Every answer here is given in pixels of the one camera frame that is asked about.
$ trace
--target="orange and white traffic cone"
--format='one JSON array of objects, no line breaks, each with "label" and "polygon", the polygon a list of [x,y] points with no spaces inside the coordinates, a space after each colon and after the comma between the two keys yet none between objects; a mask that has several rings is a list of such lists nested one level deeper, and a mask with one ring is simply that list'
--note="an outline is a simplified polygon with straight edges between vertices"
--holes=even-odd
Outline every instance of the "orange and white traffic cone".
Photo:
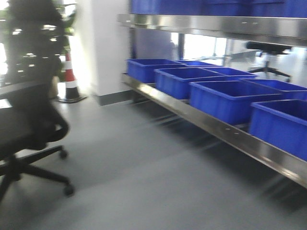
[{"label": "orange and white traffic cone", "polygon": [[79,94],[76,78],[72,71],[70,52],[65,55],[65,81],[65,97],[59,98],[59,102],[76,103],[87,98],[87,96]]}]

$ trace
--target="chair backrest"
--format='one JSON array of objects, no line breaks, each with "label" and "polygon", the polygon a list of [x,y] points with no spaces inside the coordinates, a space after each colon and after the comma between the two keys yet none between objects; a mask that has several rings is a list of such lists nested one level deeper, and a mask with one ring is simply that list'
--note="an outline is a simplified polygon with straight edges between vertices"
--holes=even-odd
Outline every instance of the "chair backrest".
[{"label": "chair backrest", "polygon": [[52,106],[48,92],[53,76],[60,70],[59,55],[64,47],[64,26],[52,0],[10,0],[13,19],[7,43],[6,82],[17,84],[38,81],[41,87],[17,91],[11,105],[24,112],[34,131],[32,149],[62,139],[69,126]]}]

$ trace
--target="metal shelf edge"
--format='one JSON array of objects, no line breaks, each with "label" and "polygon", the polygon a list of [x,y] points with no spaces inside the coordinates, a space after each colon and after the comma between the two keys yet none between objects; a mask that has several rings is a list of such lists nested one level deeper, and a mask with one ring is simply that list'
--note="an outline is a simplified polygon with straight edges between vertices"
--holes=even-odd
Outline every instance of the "metal shelf edge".
[{"label": "metal shelf edge", "polygon": [[307,46],[306,18],[119,14],[118,22],[131,28]]},{"label": "metal shelf edge", "polygon": [[197,110],[127,74],[123,74],[122,78],[126,85],[139,94],[307,188],[306,161]]}]

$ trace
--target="blue plastic bin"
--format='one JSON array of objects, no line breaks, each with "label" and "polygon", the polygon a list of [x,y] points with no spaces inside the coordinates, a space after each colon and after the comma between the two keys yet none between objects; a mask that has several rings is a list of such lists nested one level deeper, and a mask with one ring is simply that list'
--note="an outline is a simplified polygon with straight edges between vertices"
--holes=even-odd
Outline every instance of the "blue plastic bin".
[{"label": "blue plastic bin", "polygon": [[201,68],[156,69],[155,72],[156,88],[177,99],[189,98],[189,82],[222,75]]},{"label": "blue plastic bin", "polygon": [[200,15],[201,0],[131,0],[131,13]]},{"label": "blue plastic bin", "polygon": [[190,105],[231,125],[250,121],[252,102],[279,100],[278,91],[243,81],[192,82]]},{"label": "blue plastic bin", "polygon": [[222,67],[222,66],[202,62],[202,61],[179,61],[179,62],[184,63],[190,67]]},{"label": "blue plastic bin", "polygon": [[286,0],[253,0],[251,16],[284,17]]},{"label": "blue plastic bin", "polygon": [[245,79],[243,81],[252,82],[255,84],[260,84],[268,86],[274,89],[277,89],[282,94],[282,99],[307,99],[307,88],[293,85],[280,80],[271,80],[271,79]]},{"label": "blue plastic bin", "polygon": [[307,102],[253,103],[250,134],[307,161]]},{"label": "blue plastic bin", "polygon": [[222,73],[227,76],[238,76],[239,78],[256,78],[257,75],[249,72],[240,71],[237,69],[227,68],[227,67],[219,67],[219,68],[206,68],[210,71]]},{"label": "blue plastic bin", "polygon": [[154,70],[179,68],[185,64],[167,59],[128,59],[128,75],[144,83],[154,83]]},{"label": "blue plastic bin", "polygon": [[307,18],[306,0],[286,0],[285,17]]},{"label": "blue plastic bin", "polygon": [[203,15],[250,16],[250,0],[204,0]]}]

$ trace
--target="office chair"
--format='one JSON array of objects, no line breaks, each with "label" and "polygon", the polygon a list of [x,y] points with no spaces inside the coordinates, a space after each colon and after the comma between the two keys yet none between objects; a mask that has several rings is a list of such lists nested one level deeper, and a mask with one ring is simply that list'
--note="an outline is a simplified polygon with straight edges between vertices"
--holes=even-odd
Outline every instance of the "office chair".
[{"label": "office chair", "polygon": [[282,73],[278,71],[277,69],[271,68],[269,65],[270,65],[270,60],[272,56],[276,56],[279,54],[286,55],[284,51],[286,49],[291,49],[291,46],[281,46],[281,45],[273,45],[273,44],[258,43],[258,42],[247,42],[246,48],[261,50],[262,53],[267,54],[266,60],[265,60],[265,66],[259,69],[251,70],[249,71],[250,73],[264,72],[267,78],[269,77],[268,73],[274,73],[275,75],[281,75],[284,77],[288,77],[287,82],[290,82],[291,80],[290,75]]},{"label": "office chair", "polygon": [[[11,0],[9,11],[14,17],[8,21],[8,73],[0,99],[7,99],[12,107],[0,109],[0,161],[4,162],[0,202],[22,173],[63,183],[64,194],[71,196],[74,188],[69,178],[31,165],[55,152],[62,159],[68,155],[62,146],[45,149],[69,130],[48,98],[51,80],[61,65],[63,21],[51,0]],[[24,149],[41,151],[17,158],[16,153]]]},{"label": "office chair", "polygon": [[29,174],[65,184],[64,194],[70,196],[74,188],[70,180],[62,175],[30,165],[52,153],[59,152],[64,159],[67,152],[62,146],[46,149],[29,156],[16,158],[23,149],[42,150],[48,142],[62,139],[68,132],[68,124],[50,103],[48,86],[29,81],[0,89],[0,99],[8,99],[12,108],[0,109],[0,202],[9,185]]}]

